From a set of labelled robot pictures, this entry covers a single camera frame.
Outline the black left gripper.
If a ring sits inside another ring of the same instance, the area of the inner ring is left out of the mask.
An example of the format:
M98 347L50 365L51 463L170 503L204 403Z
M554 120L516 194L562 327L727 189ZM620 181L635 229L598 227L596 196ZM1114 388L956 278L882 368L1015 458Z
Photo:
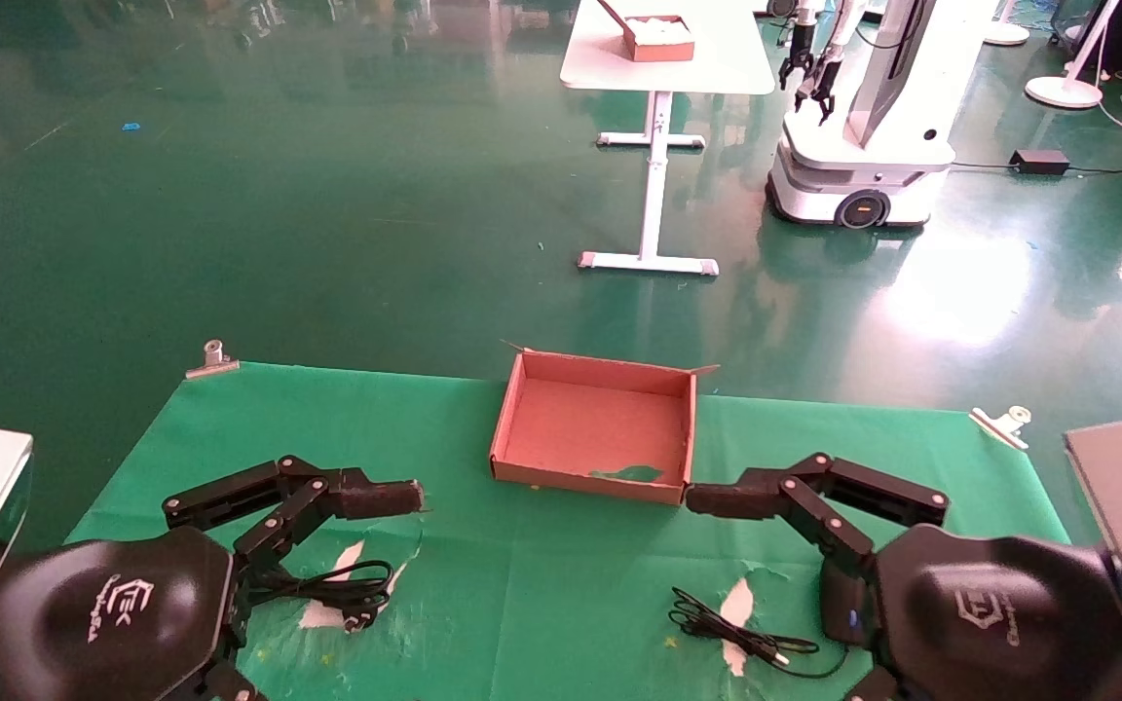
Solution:
M188 527L0 573L0 700L264 700L234 665L234 559Z

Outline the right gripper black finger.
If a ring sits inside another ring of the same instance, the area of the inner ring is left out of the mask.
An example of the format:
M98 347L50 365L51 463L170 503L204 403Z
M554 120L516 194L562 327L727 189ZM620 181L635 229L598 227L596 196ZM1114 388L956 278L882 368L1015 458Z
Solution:
M941 527L950 506L940 490L824 453L789 467L748 467L732 485L686 488L690 511L738 520L780 518L846 577L870 578L876 547L833 502L900 527Z

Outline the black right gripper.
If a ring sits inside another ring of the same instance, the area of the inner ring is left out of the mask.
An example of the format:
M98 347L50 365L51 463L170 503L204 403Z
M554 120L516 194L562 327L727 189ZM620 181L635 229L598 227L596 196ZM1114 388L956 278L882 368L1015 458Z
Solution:
M967 538L930 525L872 569L880 667L846 701L1089 700L1122 653L1122 605L1100 554L1054 541Z

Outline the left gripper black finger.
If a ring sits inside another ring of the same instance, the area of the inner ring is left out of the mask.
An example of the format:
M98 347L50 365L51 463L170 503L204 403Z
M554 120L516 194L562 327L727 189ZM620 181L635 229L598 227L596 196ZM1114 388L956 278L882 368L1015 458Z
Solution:
M423 509L417 480L373 482L359 467L320 469L298 456L247 467L162 501L171 529L212 531L257 515L233 542L240 568L280 572L280 562L329 519L370 520Z

